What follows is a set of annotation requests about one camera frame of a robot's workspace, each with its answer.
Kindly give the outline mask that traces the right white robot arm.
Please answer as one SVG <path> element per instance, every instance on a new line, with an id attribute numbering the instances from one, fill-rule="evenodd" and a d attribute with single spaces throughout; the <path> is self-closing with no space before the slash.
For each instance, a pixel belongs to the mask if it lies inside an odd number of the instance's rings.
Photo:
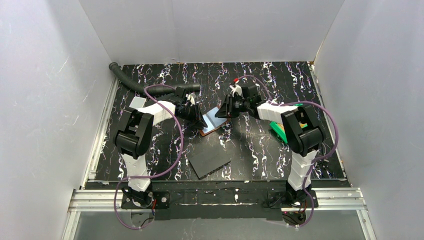
<path id="1" fill-rule="evenodd" d="M 287 202 L 300 202 L 310 193 L 311 171 L 325 132 L 311 101 L 274 103 L 261 98 L 256 86 L 230 84 L 216 118 L 237 118 L 240 113 L 283 126 L 286 144 L 292 151 L 291 170 L 285 187 Z"/>

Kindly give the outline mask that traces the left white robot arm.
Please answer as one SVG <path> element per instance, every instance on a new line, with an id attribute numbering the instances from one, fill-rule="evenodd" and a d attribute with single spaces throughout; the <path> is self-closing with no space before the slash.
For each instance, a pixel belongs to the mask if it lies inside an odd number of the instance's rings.
<path id="1" fill-rule="evenodd" d="M 180 135 L 180 145 L 184 145 L 184 132 L 180 119 L 191 122 L 195 128 L 202 130 L 206 121 L 196 103 L 194 93 L 182 87 L 176 87 L 172 93 L 153 98 L 151 105 L 140 108 L 128 108 L 122 114 L 113 143 L 122 156 L 126 170 L 128 187 L 122 192 L 129 198 L 141 201 L 151 184 L 153 176 L 148 174 L 146 152 L 152 140 L 153 127 L 165 120 L 173 119 Z"/>

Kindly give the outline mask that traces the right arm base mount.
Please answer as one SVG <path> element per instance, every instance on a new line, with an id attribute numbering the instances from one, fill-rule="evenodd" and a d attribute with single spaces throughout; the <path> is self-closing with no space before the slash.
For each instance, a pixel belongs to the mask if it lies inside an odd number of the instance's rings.
<path id="1" fill-rule="evenodd" d="M 284 222 L 290 227 L 299 228 L 309 222 L 319 203 L 316 192 L 308 188 L 306 191 L 268 191 L 262 206 L 281 210 Z"/>

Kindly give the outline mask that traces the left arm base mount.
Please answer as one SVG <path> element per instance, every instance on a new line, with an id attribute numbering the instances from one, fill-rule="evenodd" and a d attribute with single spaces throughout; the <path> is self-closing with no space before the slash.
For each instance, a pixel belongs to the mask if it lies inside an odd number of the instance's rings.
<path id="1" fill-rule="evenodd" d="M 146 227 L 156 215 L 156 210 L 168 209 L 171 196 L 166 191 L 153 191 L 149 186 L 146 191 L 136 191 L 129 186 L 121 188 L 122 201 L 121 209 L 131 210 L 131 216 L 145 215 L 143 222 L 138 221 L 137 227 Z"/>

